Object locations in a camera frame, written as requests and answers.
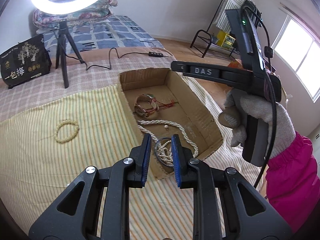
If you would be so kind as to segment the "white knit gloved hand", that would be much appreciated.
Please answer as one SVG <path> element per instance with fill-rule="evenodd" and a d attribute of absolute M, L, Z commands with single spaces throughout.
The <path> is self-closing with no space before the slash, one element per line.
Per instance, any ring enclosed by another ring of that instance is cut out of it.
<path fill-rule="evenodd" d="M 271 103 L 258 96 L 245 95 L 241 97 L 240 104 L 246 114 L 256 119 L 261 119 L 268 124 L 268 141 L 270 141 L 273 122 Z M 277 129 L 270 156 L 271 159 L 287 150 L 296 137 L 296 132 L 287 110 L 279 103 L 276 104 L 276 109 Z M 218 120 L 222 126 L 232 129 L 232 147 L 245 142 L 247 139 L 246 129 L 241 124 L 241 113 L 237 109 L 231 93 L 227 94 L 225 109 L 220 113 Z"/>

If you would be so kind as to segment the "pink sleeve forearm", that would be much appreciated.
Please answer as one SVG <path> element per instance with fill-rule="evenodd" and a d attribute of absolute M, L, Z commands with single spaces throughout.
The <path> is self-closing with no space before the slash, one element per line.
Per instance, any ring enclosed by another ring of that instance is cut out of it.
<path fill-rule="evenodd" d="M 312 153 L 311 140 L 296 133 L 291 145 L 268 162 L 269 203 L 293 232 L 301 228 L 319 202 L 317 161 Z"/>

